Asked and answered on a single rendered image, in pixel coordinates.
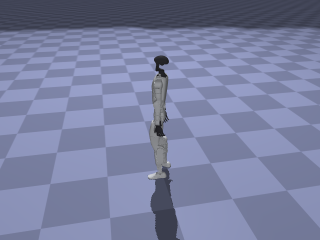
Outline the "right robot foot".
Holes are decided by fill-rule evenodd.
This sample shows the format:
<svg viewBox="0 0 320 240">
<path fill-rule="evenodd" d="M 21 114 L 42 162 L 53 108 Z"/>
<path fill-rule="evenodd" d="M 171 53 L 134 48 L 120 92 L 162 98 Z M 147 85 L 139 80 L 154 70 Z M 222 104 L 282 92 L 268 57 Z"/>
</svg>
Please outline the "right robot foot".
<svg viewBox="0 0 320 240">
<path fill-rule="evenodd" d="M 166 161 L 166 163 L 163 163 L 162 166 L 169 168 L 171 167 L 171 164 L 169 161 Z"/>
</svg>

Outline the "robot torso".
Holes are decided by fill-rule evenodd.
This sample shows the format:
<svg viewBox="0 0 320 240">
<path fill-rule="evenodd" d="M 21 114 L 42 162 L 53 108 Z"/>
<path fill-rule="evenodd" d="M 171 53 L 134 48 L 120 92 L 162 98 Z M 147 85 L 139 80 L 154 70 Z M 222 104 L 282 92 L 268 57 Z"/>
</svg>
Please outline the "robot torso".
<svg viewBox="0 0 320 240">
<path fill-rule="evenodd" d="M 157 76 L 158 75 L 158 76 Z M 167 75 L 167 74 L 166 74 Z M 155 80 L 157 79 L 160 79 L 162 80 L 162 90 L 161 90 L 161 112 L 160 112 L 160 116 L 161 116 L 161 119 L 162 119 L 162 122 L 166 119 L 166 110 L 164 108 L 164 104 L 165 104 L 165 101 L 166 101 L 166 96 L 167 96 L 167 88 L 168 88 L 168 75 L 165 77 L 161 77 L 161 74 L 156 74 L 156 76 L 154 77 L 153 81 L 152 81 L 152 85 L 151 85 L 151 88 L 152 88 L 152 103 L 156 100 L 155 98 L 155 90 L 154 90 L 154 82 Z M 155 118 L 155 112 L 153 113 L 153 117 Z"/>
</svg>

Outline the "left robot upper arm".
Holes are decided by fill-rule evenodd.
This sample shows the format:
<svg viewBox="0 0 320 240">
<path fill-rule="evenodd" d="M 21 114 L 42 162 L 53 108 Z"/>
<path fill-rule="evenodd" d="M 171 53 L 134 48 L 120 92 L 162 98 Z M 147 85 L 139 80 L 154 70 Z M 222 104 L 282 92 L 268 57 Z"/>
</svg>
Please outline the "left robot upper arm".
<svg viewBox="0 0 320 240">
<path fill-rule="evenodd" d="M 153 83 L 153 88 L 154 88 L 154 96 L 156 100 L 153 102 L 153 106 L 155 102 L 158 102 L 159 105 L 161 106 L 162 104 L 162 88 L 163 88 L 163 83 L 161 79 L 156 79 Z"/>
</svg>

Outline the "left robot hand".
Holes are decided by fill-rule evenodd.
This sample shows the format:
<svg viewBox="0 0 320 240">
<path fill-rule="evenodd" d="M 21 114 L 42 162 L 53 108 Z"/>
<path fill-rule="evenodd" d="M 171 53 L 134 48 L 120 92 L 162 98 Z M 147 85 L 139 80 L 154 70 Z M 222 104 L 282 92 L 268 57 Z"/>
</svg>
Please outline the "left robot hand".
<svg viewBox="0 0 320 240">
<path fill-rule="evenodd" d="M 163 133 L 163 129 L 161 128 L 161 126 L 162 126 L 161 121 L 159 122 L 159 125 L 155 124 L 155 126 L 156 126 L 156 128 L 154 130 L 154 133 L 156 133 L 156 135 L 159 137 L 165 136 L 165 134 Z"/>
</svg>

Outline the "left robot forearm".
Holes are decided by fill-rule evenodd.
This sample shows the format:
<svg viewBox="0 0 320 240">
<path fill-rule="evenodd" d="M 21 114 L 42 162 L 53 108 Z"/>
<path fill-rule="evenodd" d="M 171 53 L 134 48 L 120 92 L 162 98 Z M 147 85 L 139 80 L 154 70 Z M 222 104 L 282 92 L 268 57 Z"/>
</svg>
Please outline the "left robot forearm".
<svg viewBox="0 0 320 240">
<path fill-rule="evenodd" d="M 153 107 L 154 107 L 154 120 L 155 120 L 155 125 L 156 126 L 160 126 L 160 121 L 161 121 L 161 107 L 160 107 L 160 104 L 158 102 L 155 102 L 153 104 Z"/>
</svg>

